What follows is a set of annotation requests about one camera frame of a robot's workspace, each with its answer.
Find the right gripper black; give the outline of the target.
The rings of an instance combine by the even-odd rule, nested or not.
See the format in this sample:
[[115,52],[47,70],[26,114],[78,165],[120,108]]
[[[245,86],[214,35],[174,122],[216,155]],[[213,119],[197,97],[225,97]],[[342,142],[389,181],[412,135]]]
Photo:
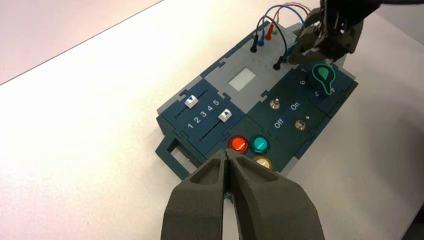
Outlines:
[[346,54],[352,54],[358,45],[363,26],[364,17],[359,6],[314,8],[298,31],[287,62],[291,65],[335,62]]

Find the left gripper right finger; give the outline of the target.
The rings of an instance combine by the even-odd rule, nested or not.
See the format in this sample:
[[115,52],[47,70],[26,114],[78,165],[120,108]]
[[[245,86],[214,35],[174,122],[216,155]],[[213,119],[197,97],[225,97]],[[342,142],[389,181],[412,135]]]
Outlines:
[[318,211],[299,184],[232,149],[226,156],[240,239],[325,239]]

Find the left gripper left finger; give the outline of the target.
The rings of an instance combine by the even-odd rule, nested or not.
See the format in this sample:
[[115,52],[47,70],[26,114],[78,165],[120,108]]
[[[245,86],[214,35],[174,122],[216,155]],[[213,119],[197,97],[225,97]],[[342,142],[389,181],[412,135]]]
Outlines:
[[164,211],[162,240],[220,240],[228,156],[219,150],[171,192]]

